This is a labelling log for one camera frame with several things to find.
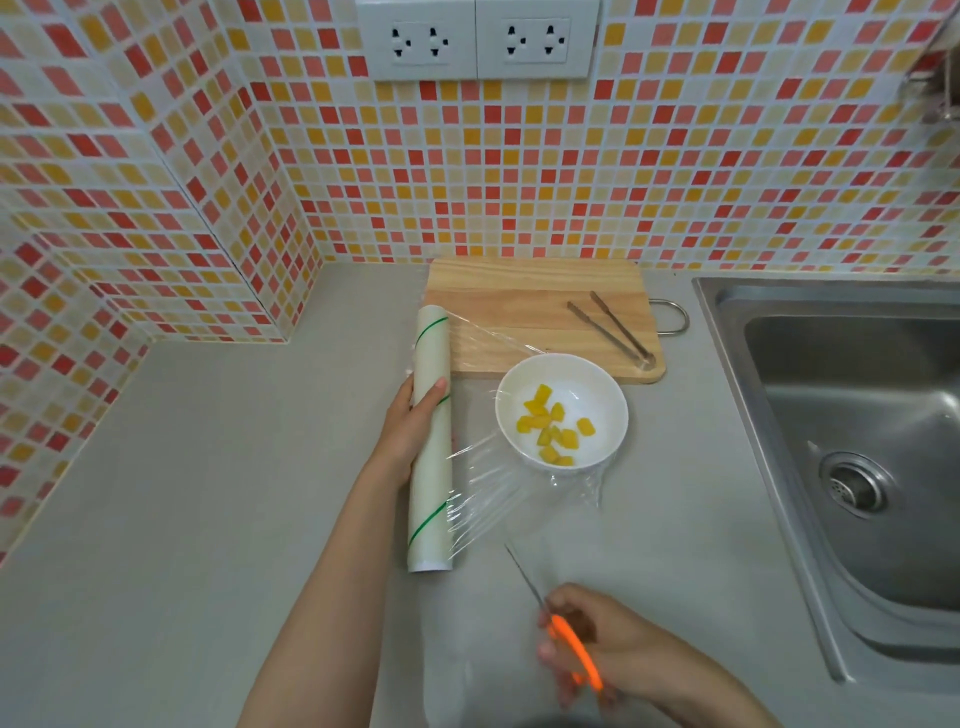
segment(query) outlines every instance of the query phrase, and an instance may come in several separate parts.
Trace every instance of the electrical socket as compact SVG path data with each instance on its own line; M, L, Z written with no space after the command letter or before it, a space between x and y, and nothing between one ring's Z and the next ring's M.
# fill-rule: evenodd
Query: electrical socket
M600 0L476 0L478 78L585 78L599 11Z
M447 65L453 56L443 23L394 23L391 43L394 65Z
M356 0L356 6L372 79L477 77L474 0Z
M566 63L570 18L516 17L500 21L507 63Z

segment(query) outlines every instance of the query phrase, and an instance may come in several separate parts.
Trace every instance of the tongs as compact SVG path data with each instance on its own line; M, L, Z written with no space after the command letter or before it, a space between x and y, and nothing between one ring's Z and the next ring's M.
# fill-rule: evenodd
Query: tongs
M590 324L600 333L602 333L611 344L616 346L627 356L629 356L635 364L640 368L641 371L647 371L653 369L657 366L657 358L650 353L645 346L636 340L636 337L631 334L627 328L620 323L620 320L613 315L613 312L610 310L610 307L604 303L604 300L597 296L595 291L590 291L590 298L600 306L600 310L610 316L611 320L616 324L616 327L620 329L620 332L630 340L630 343L636 347L636 351L633 351L630 347L620 341L616 336L611 334L605 328L597 324L593 319L591 319L586 313L584 313L573 301L567 301L566 307L569 308L577 316L578 319L583 321L585 324Z

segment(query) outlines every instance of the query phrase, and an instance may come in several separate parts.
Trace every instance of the forearm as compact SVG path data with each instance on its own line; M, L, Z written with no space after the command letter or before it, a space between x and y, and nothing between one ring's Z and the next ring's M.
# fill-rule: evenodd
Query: forearm
M380 662L396 488L368 463L267 661L238 728L368 725Z
M743 683L706 655L676 668L655 704L683 728L779 728Z

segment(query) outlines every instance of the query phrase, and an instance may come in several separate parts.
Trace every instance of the white bowl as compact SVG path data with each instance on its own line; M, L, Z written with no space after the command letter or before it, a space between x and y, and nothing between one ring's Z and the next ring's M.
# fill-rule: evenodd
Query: white bowl
M554 402L564 406L564 421L554 425L576 430L579 435L579 449L554 445L561 455L573 455L572 466L551 465L540 458L539 430L526 434L516 431L516 421L530 414L523 403L534 398L541 384L553 389L548 409ZM592 361L569 353L537 354L514 366L500 380L495 410L500 430L516 451L532 465L554 473L573 473L603 462L627 435L627 399L620 385ZM590 419L596 434L580 434L576 423L582 417Z

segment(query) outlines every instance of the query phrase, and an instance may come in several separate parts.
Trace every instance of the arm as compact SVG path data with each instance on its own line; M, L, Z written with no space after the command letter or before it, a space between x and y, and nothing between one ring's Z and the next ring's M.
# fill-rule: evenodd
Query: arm
M370 723L396 498L445 392L441 379L413 409L412 377L396 393L380 440L256 676L237 728Z
M683 728L779 728L721 665L616 599L564 584L547 602L573 626L610 688L604 688L602 704L623 692L648 700ZM540 614L540 626L547 620ZM579 690L571 671L582 671L580 661L565 645L552 642L541 644L538 654L554 669L560 703L567 707Z

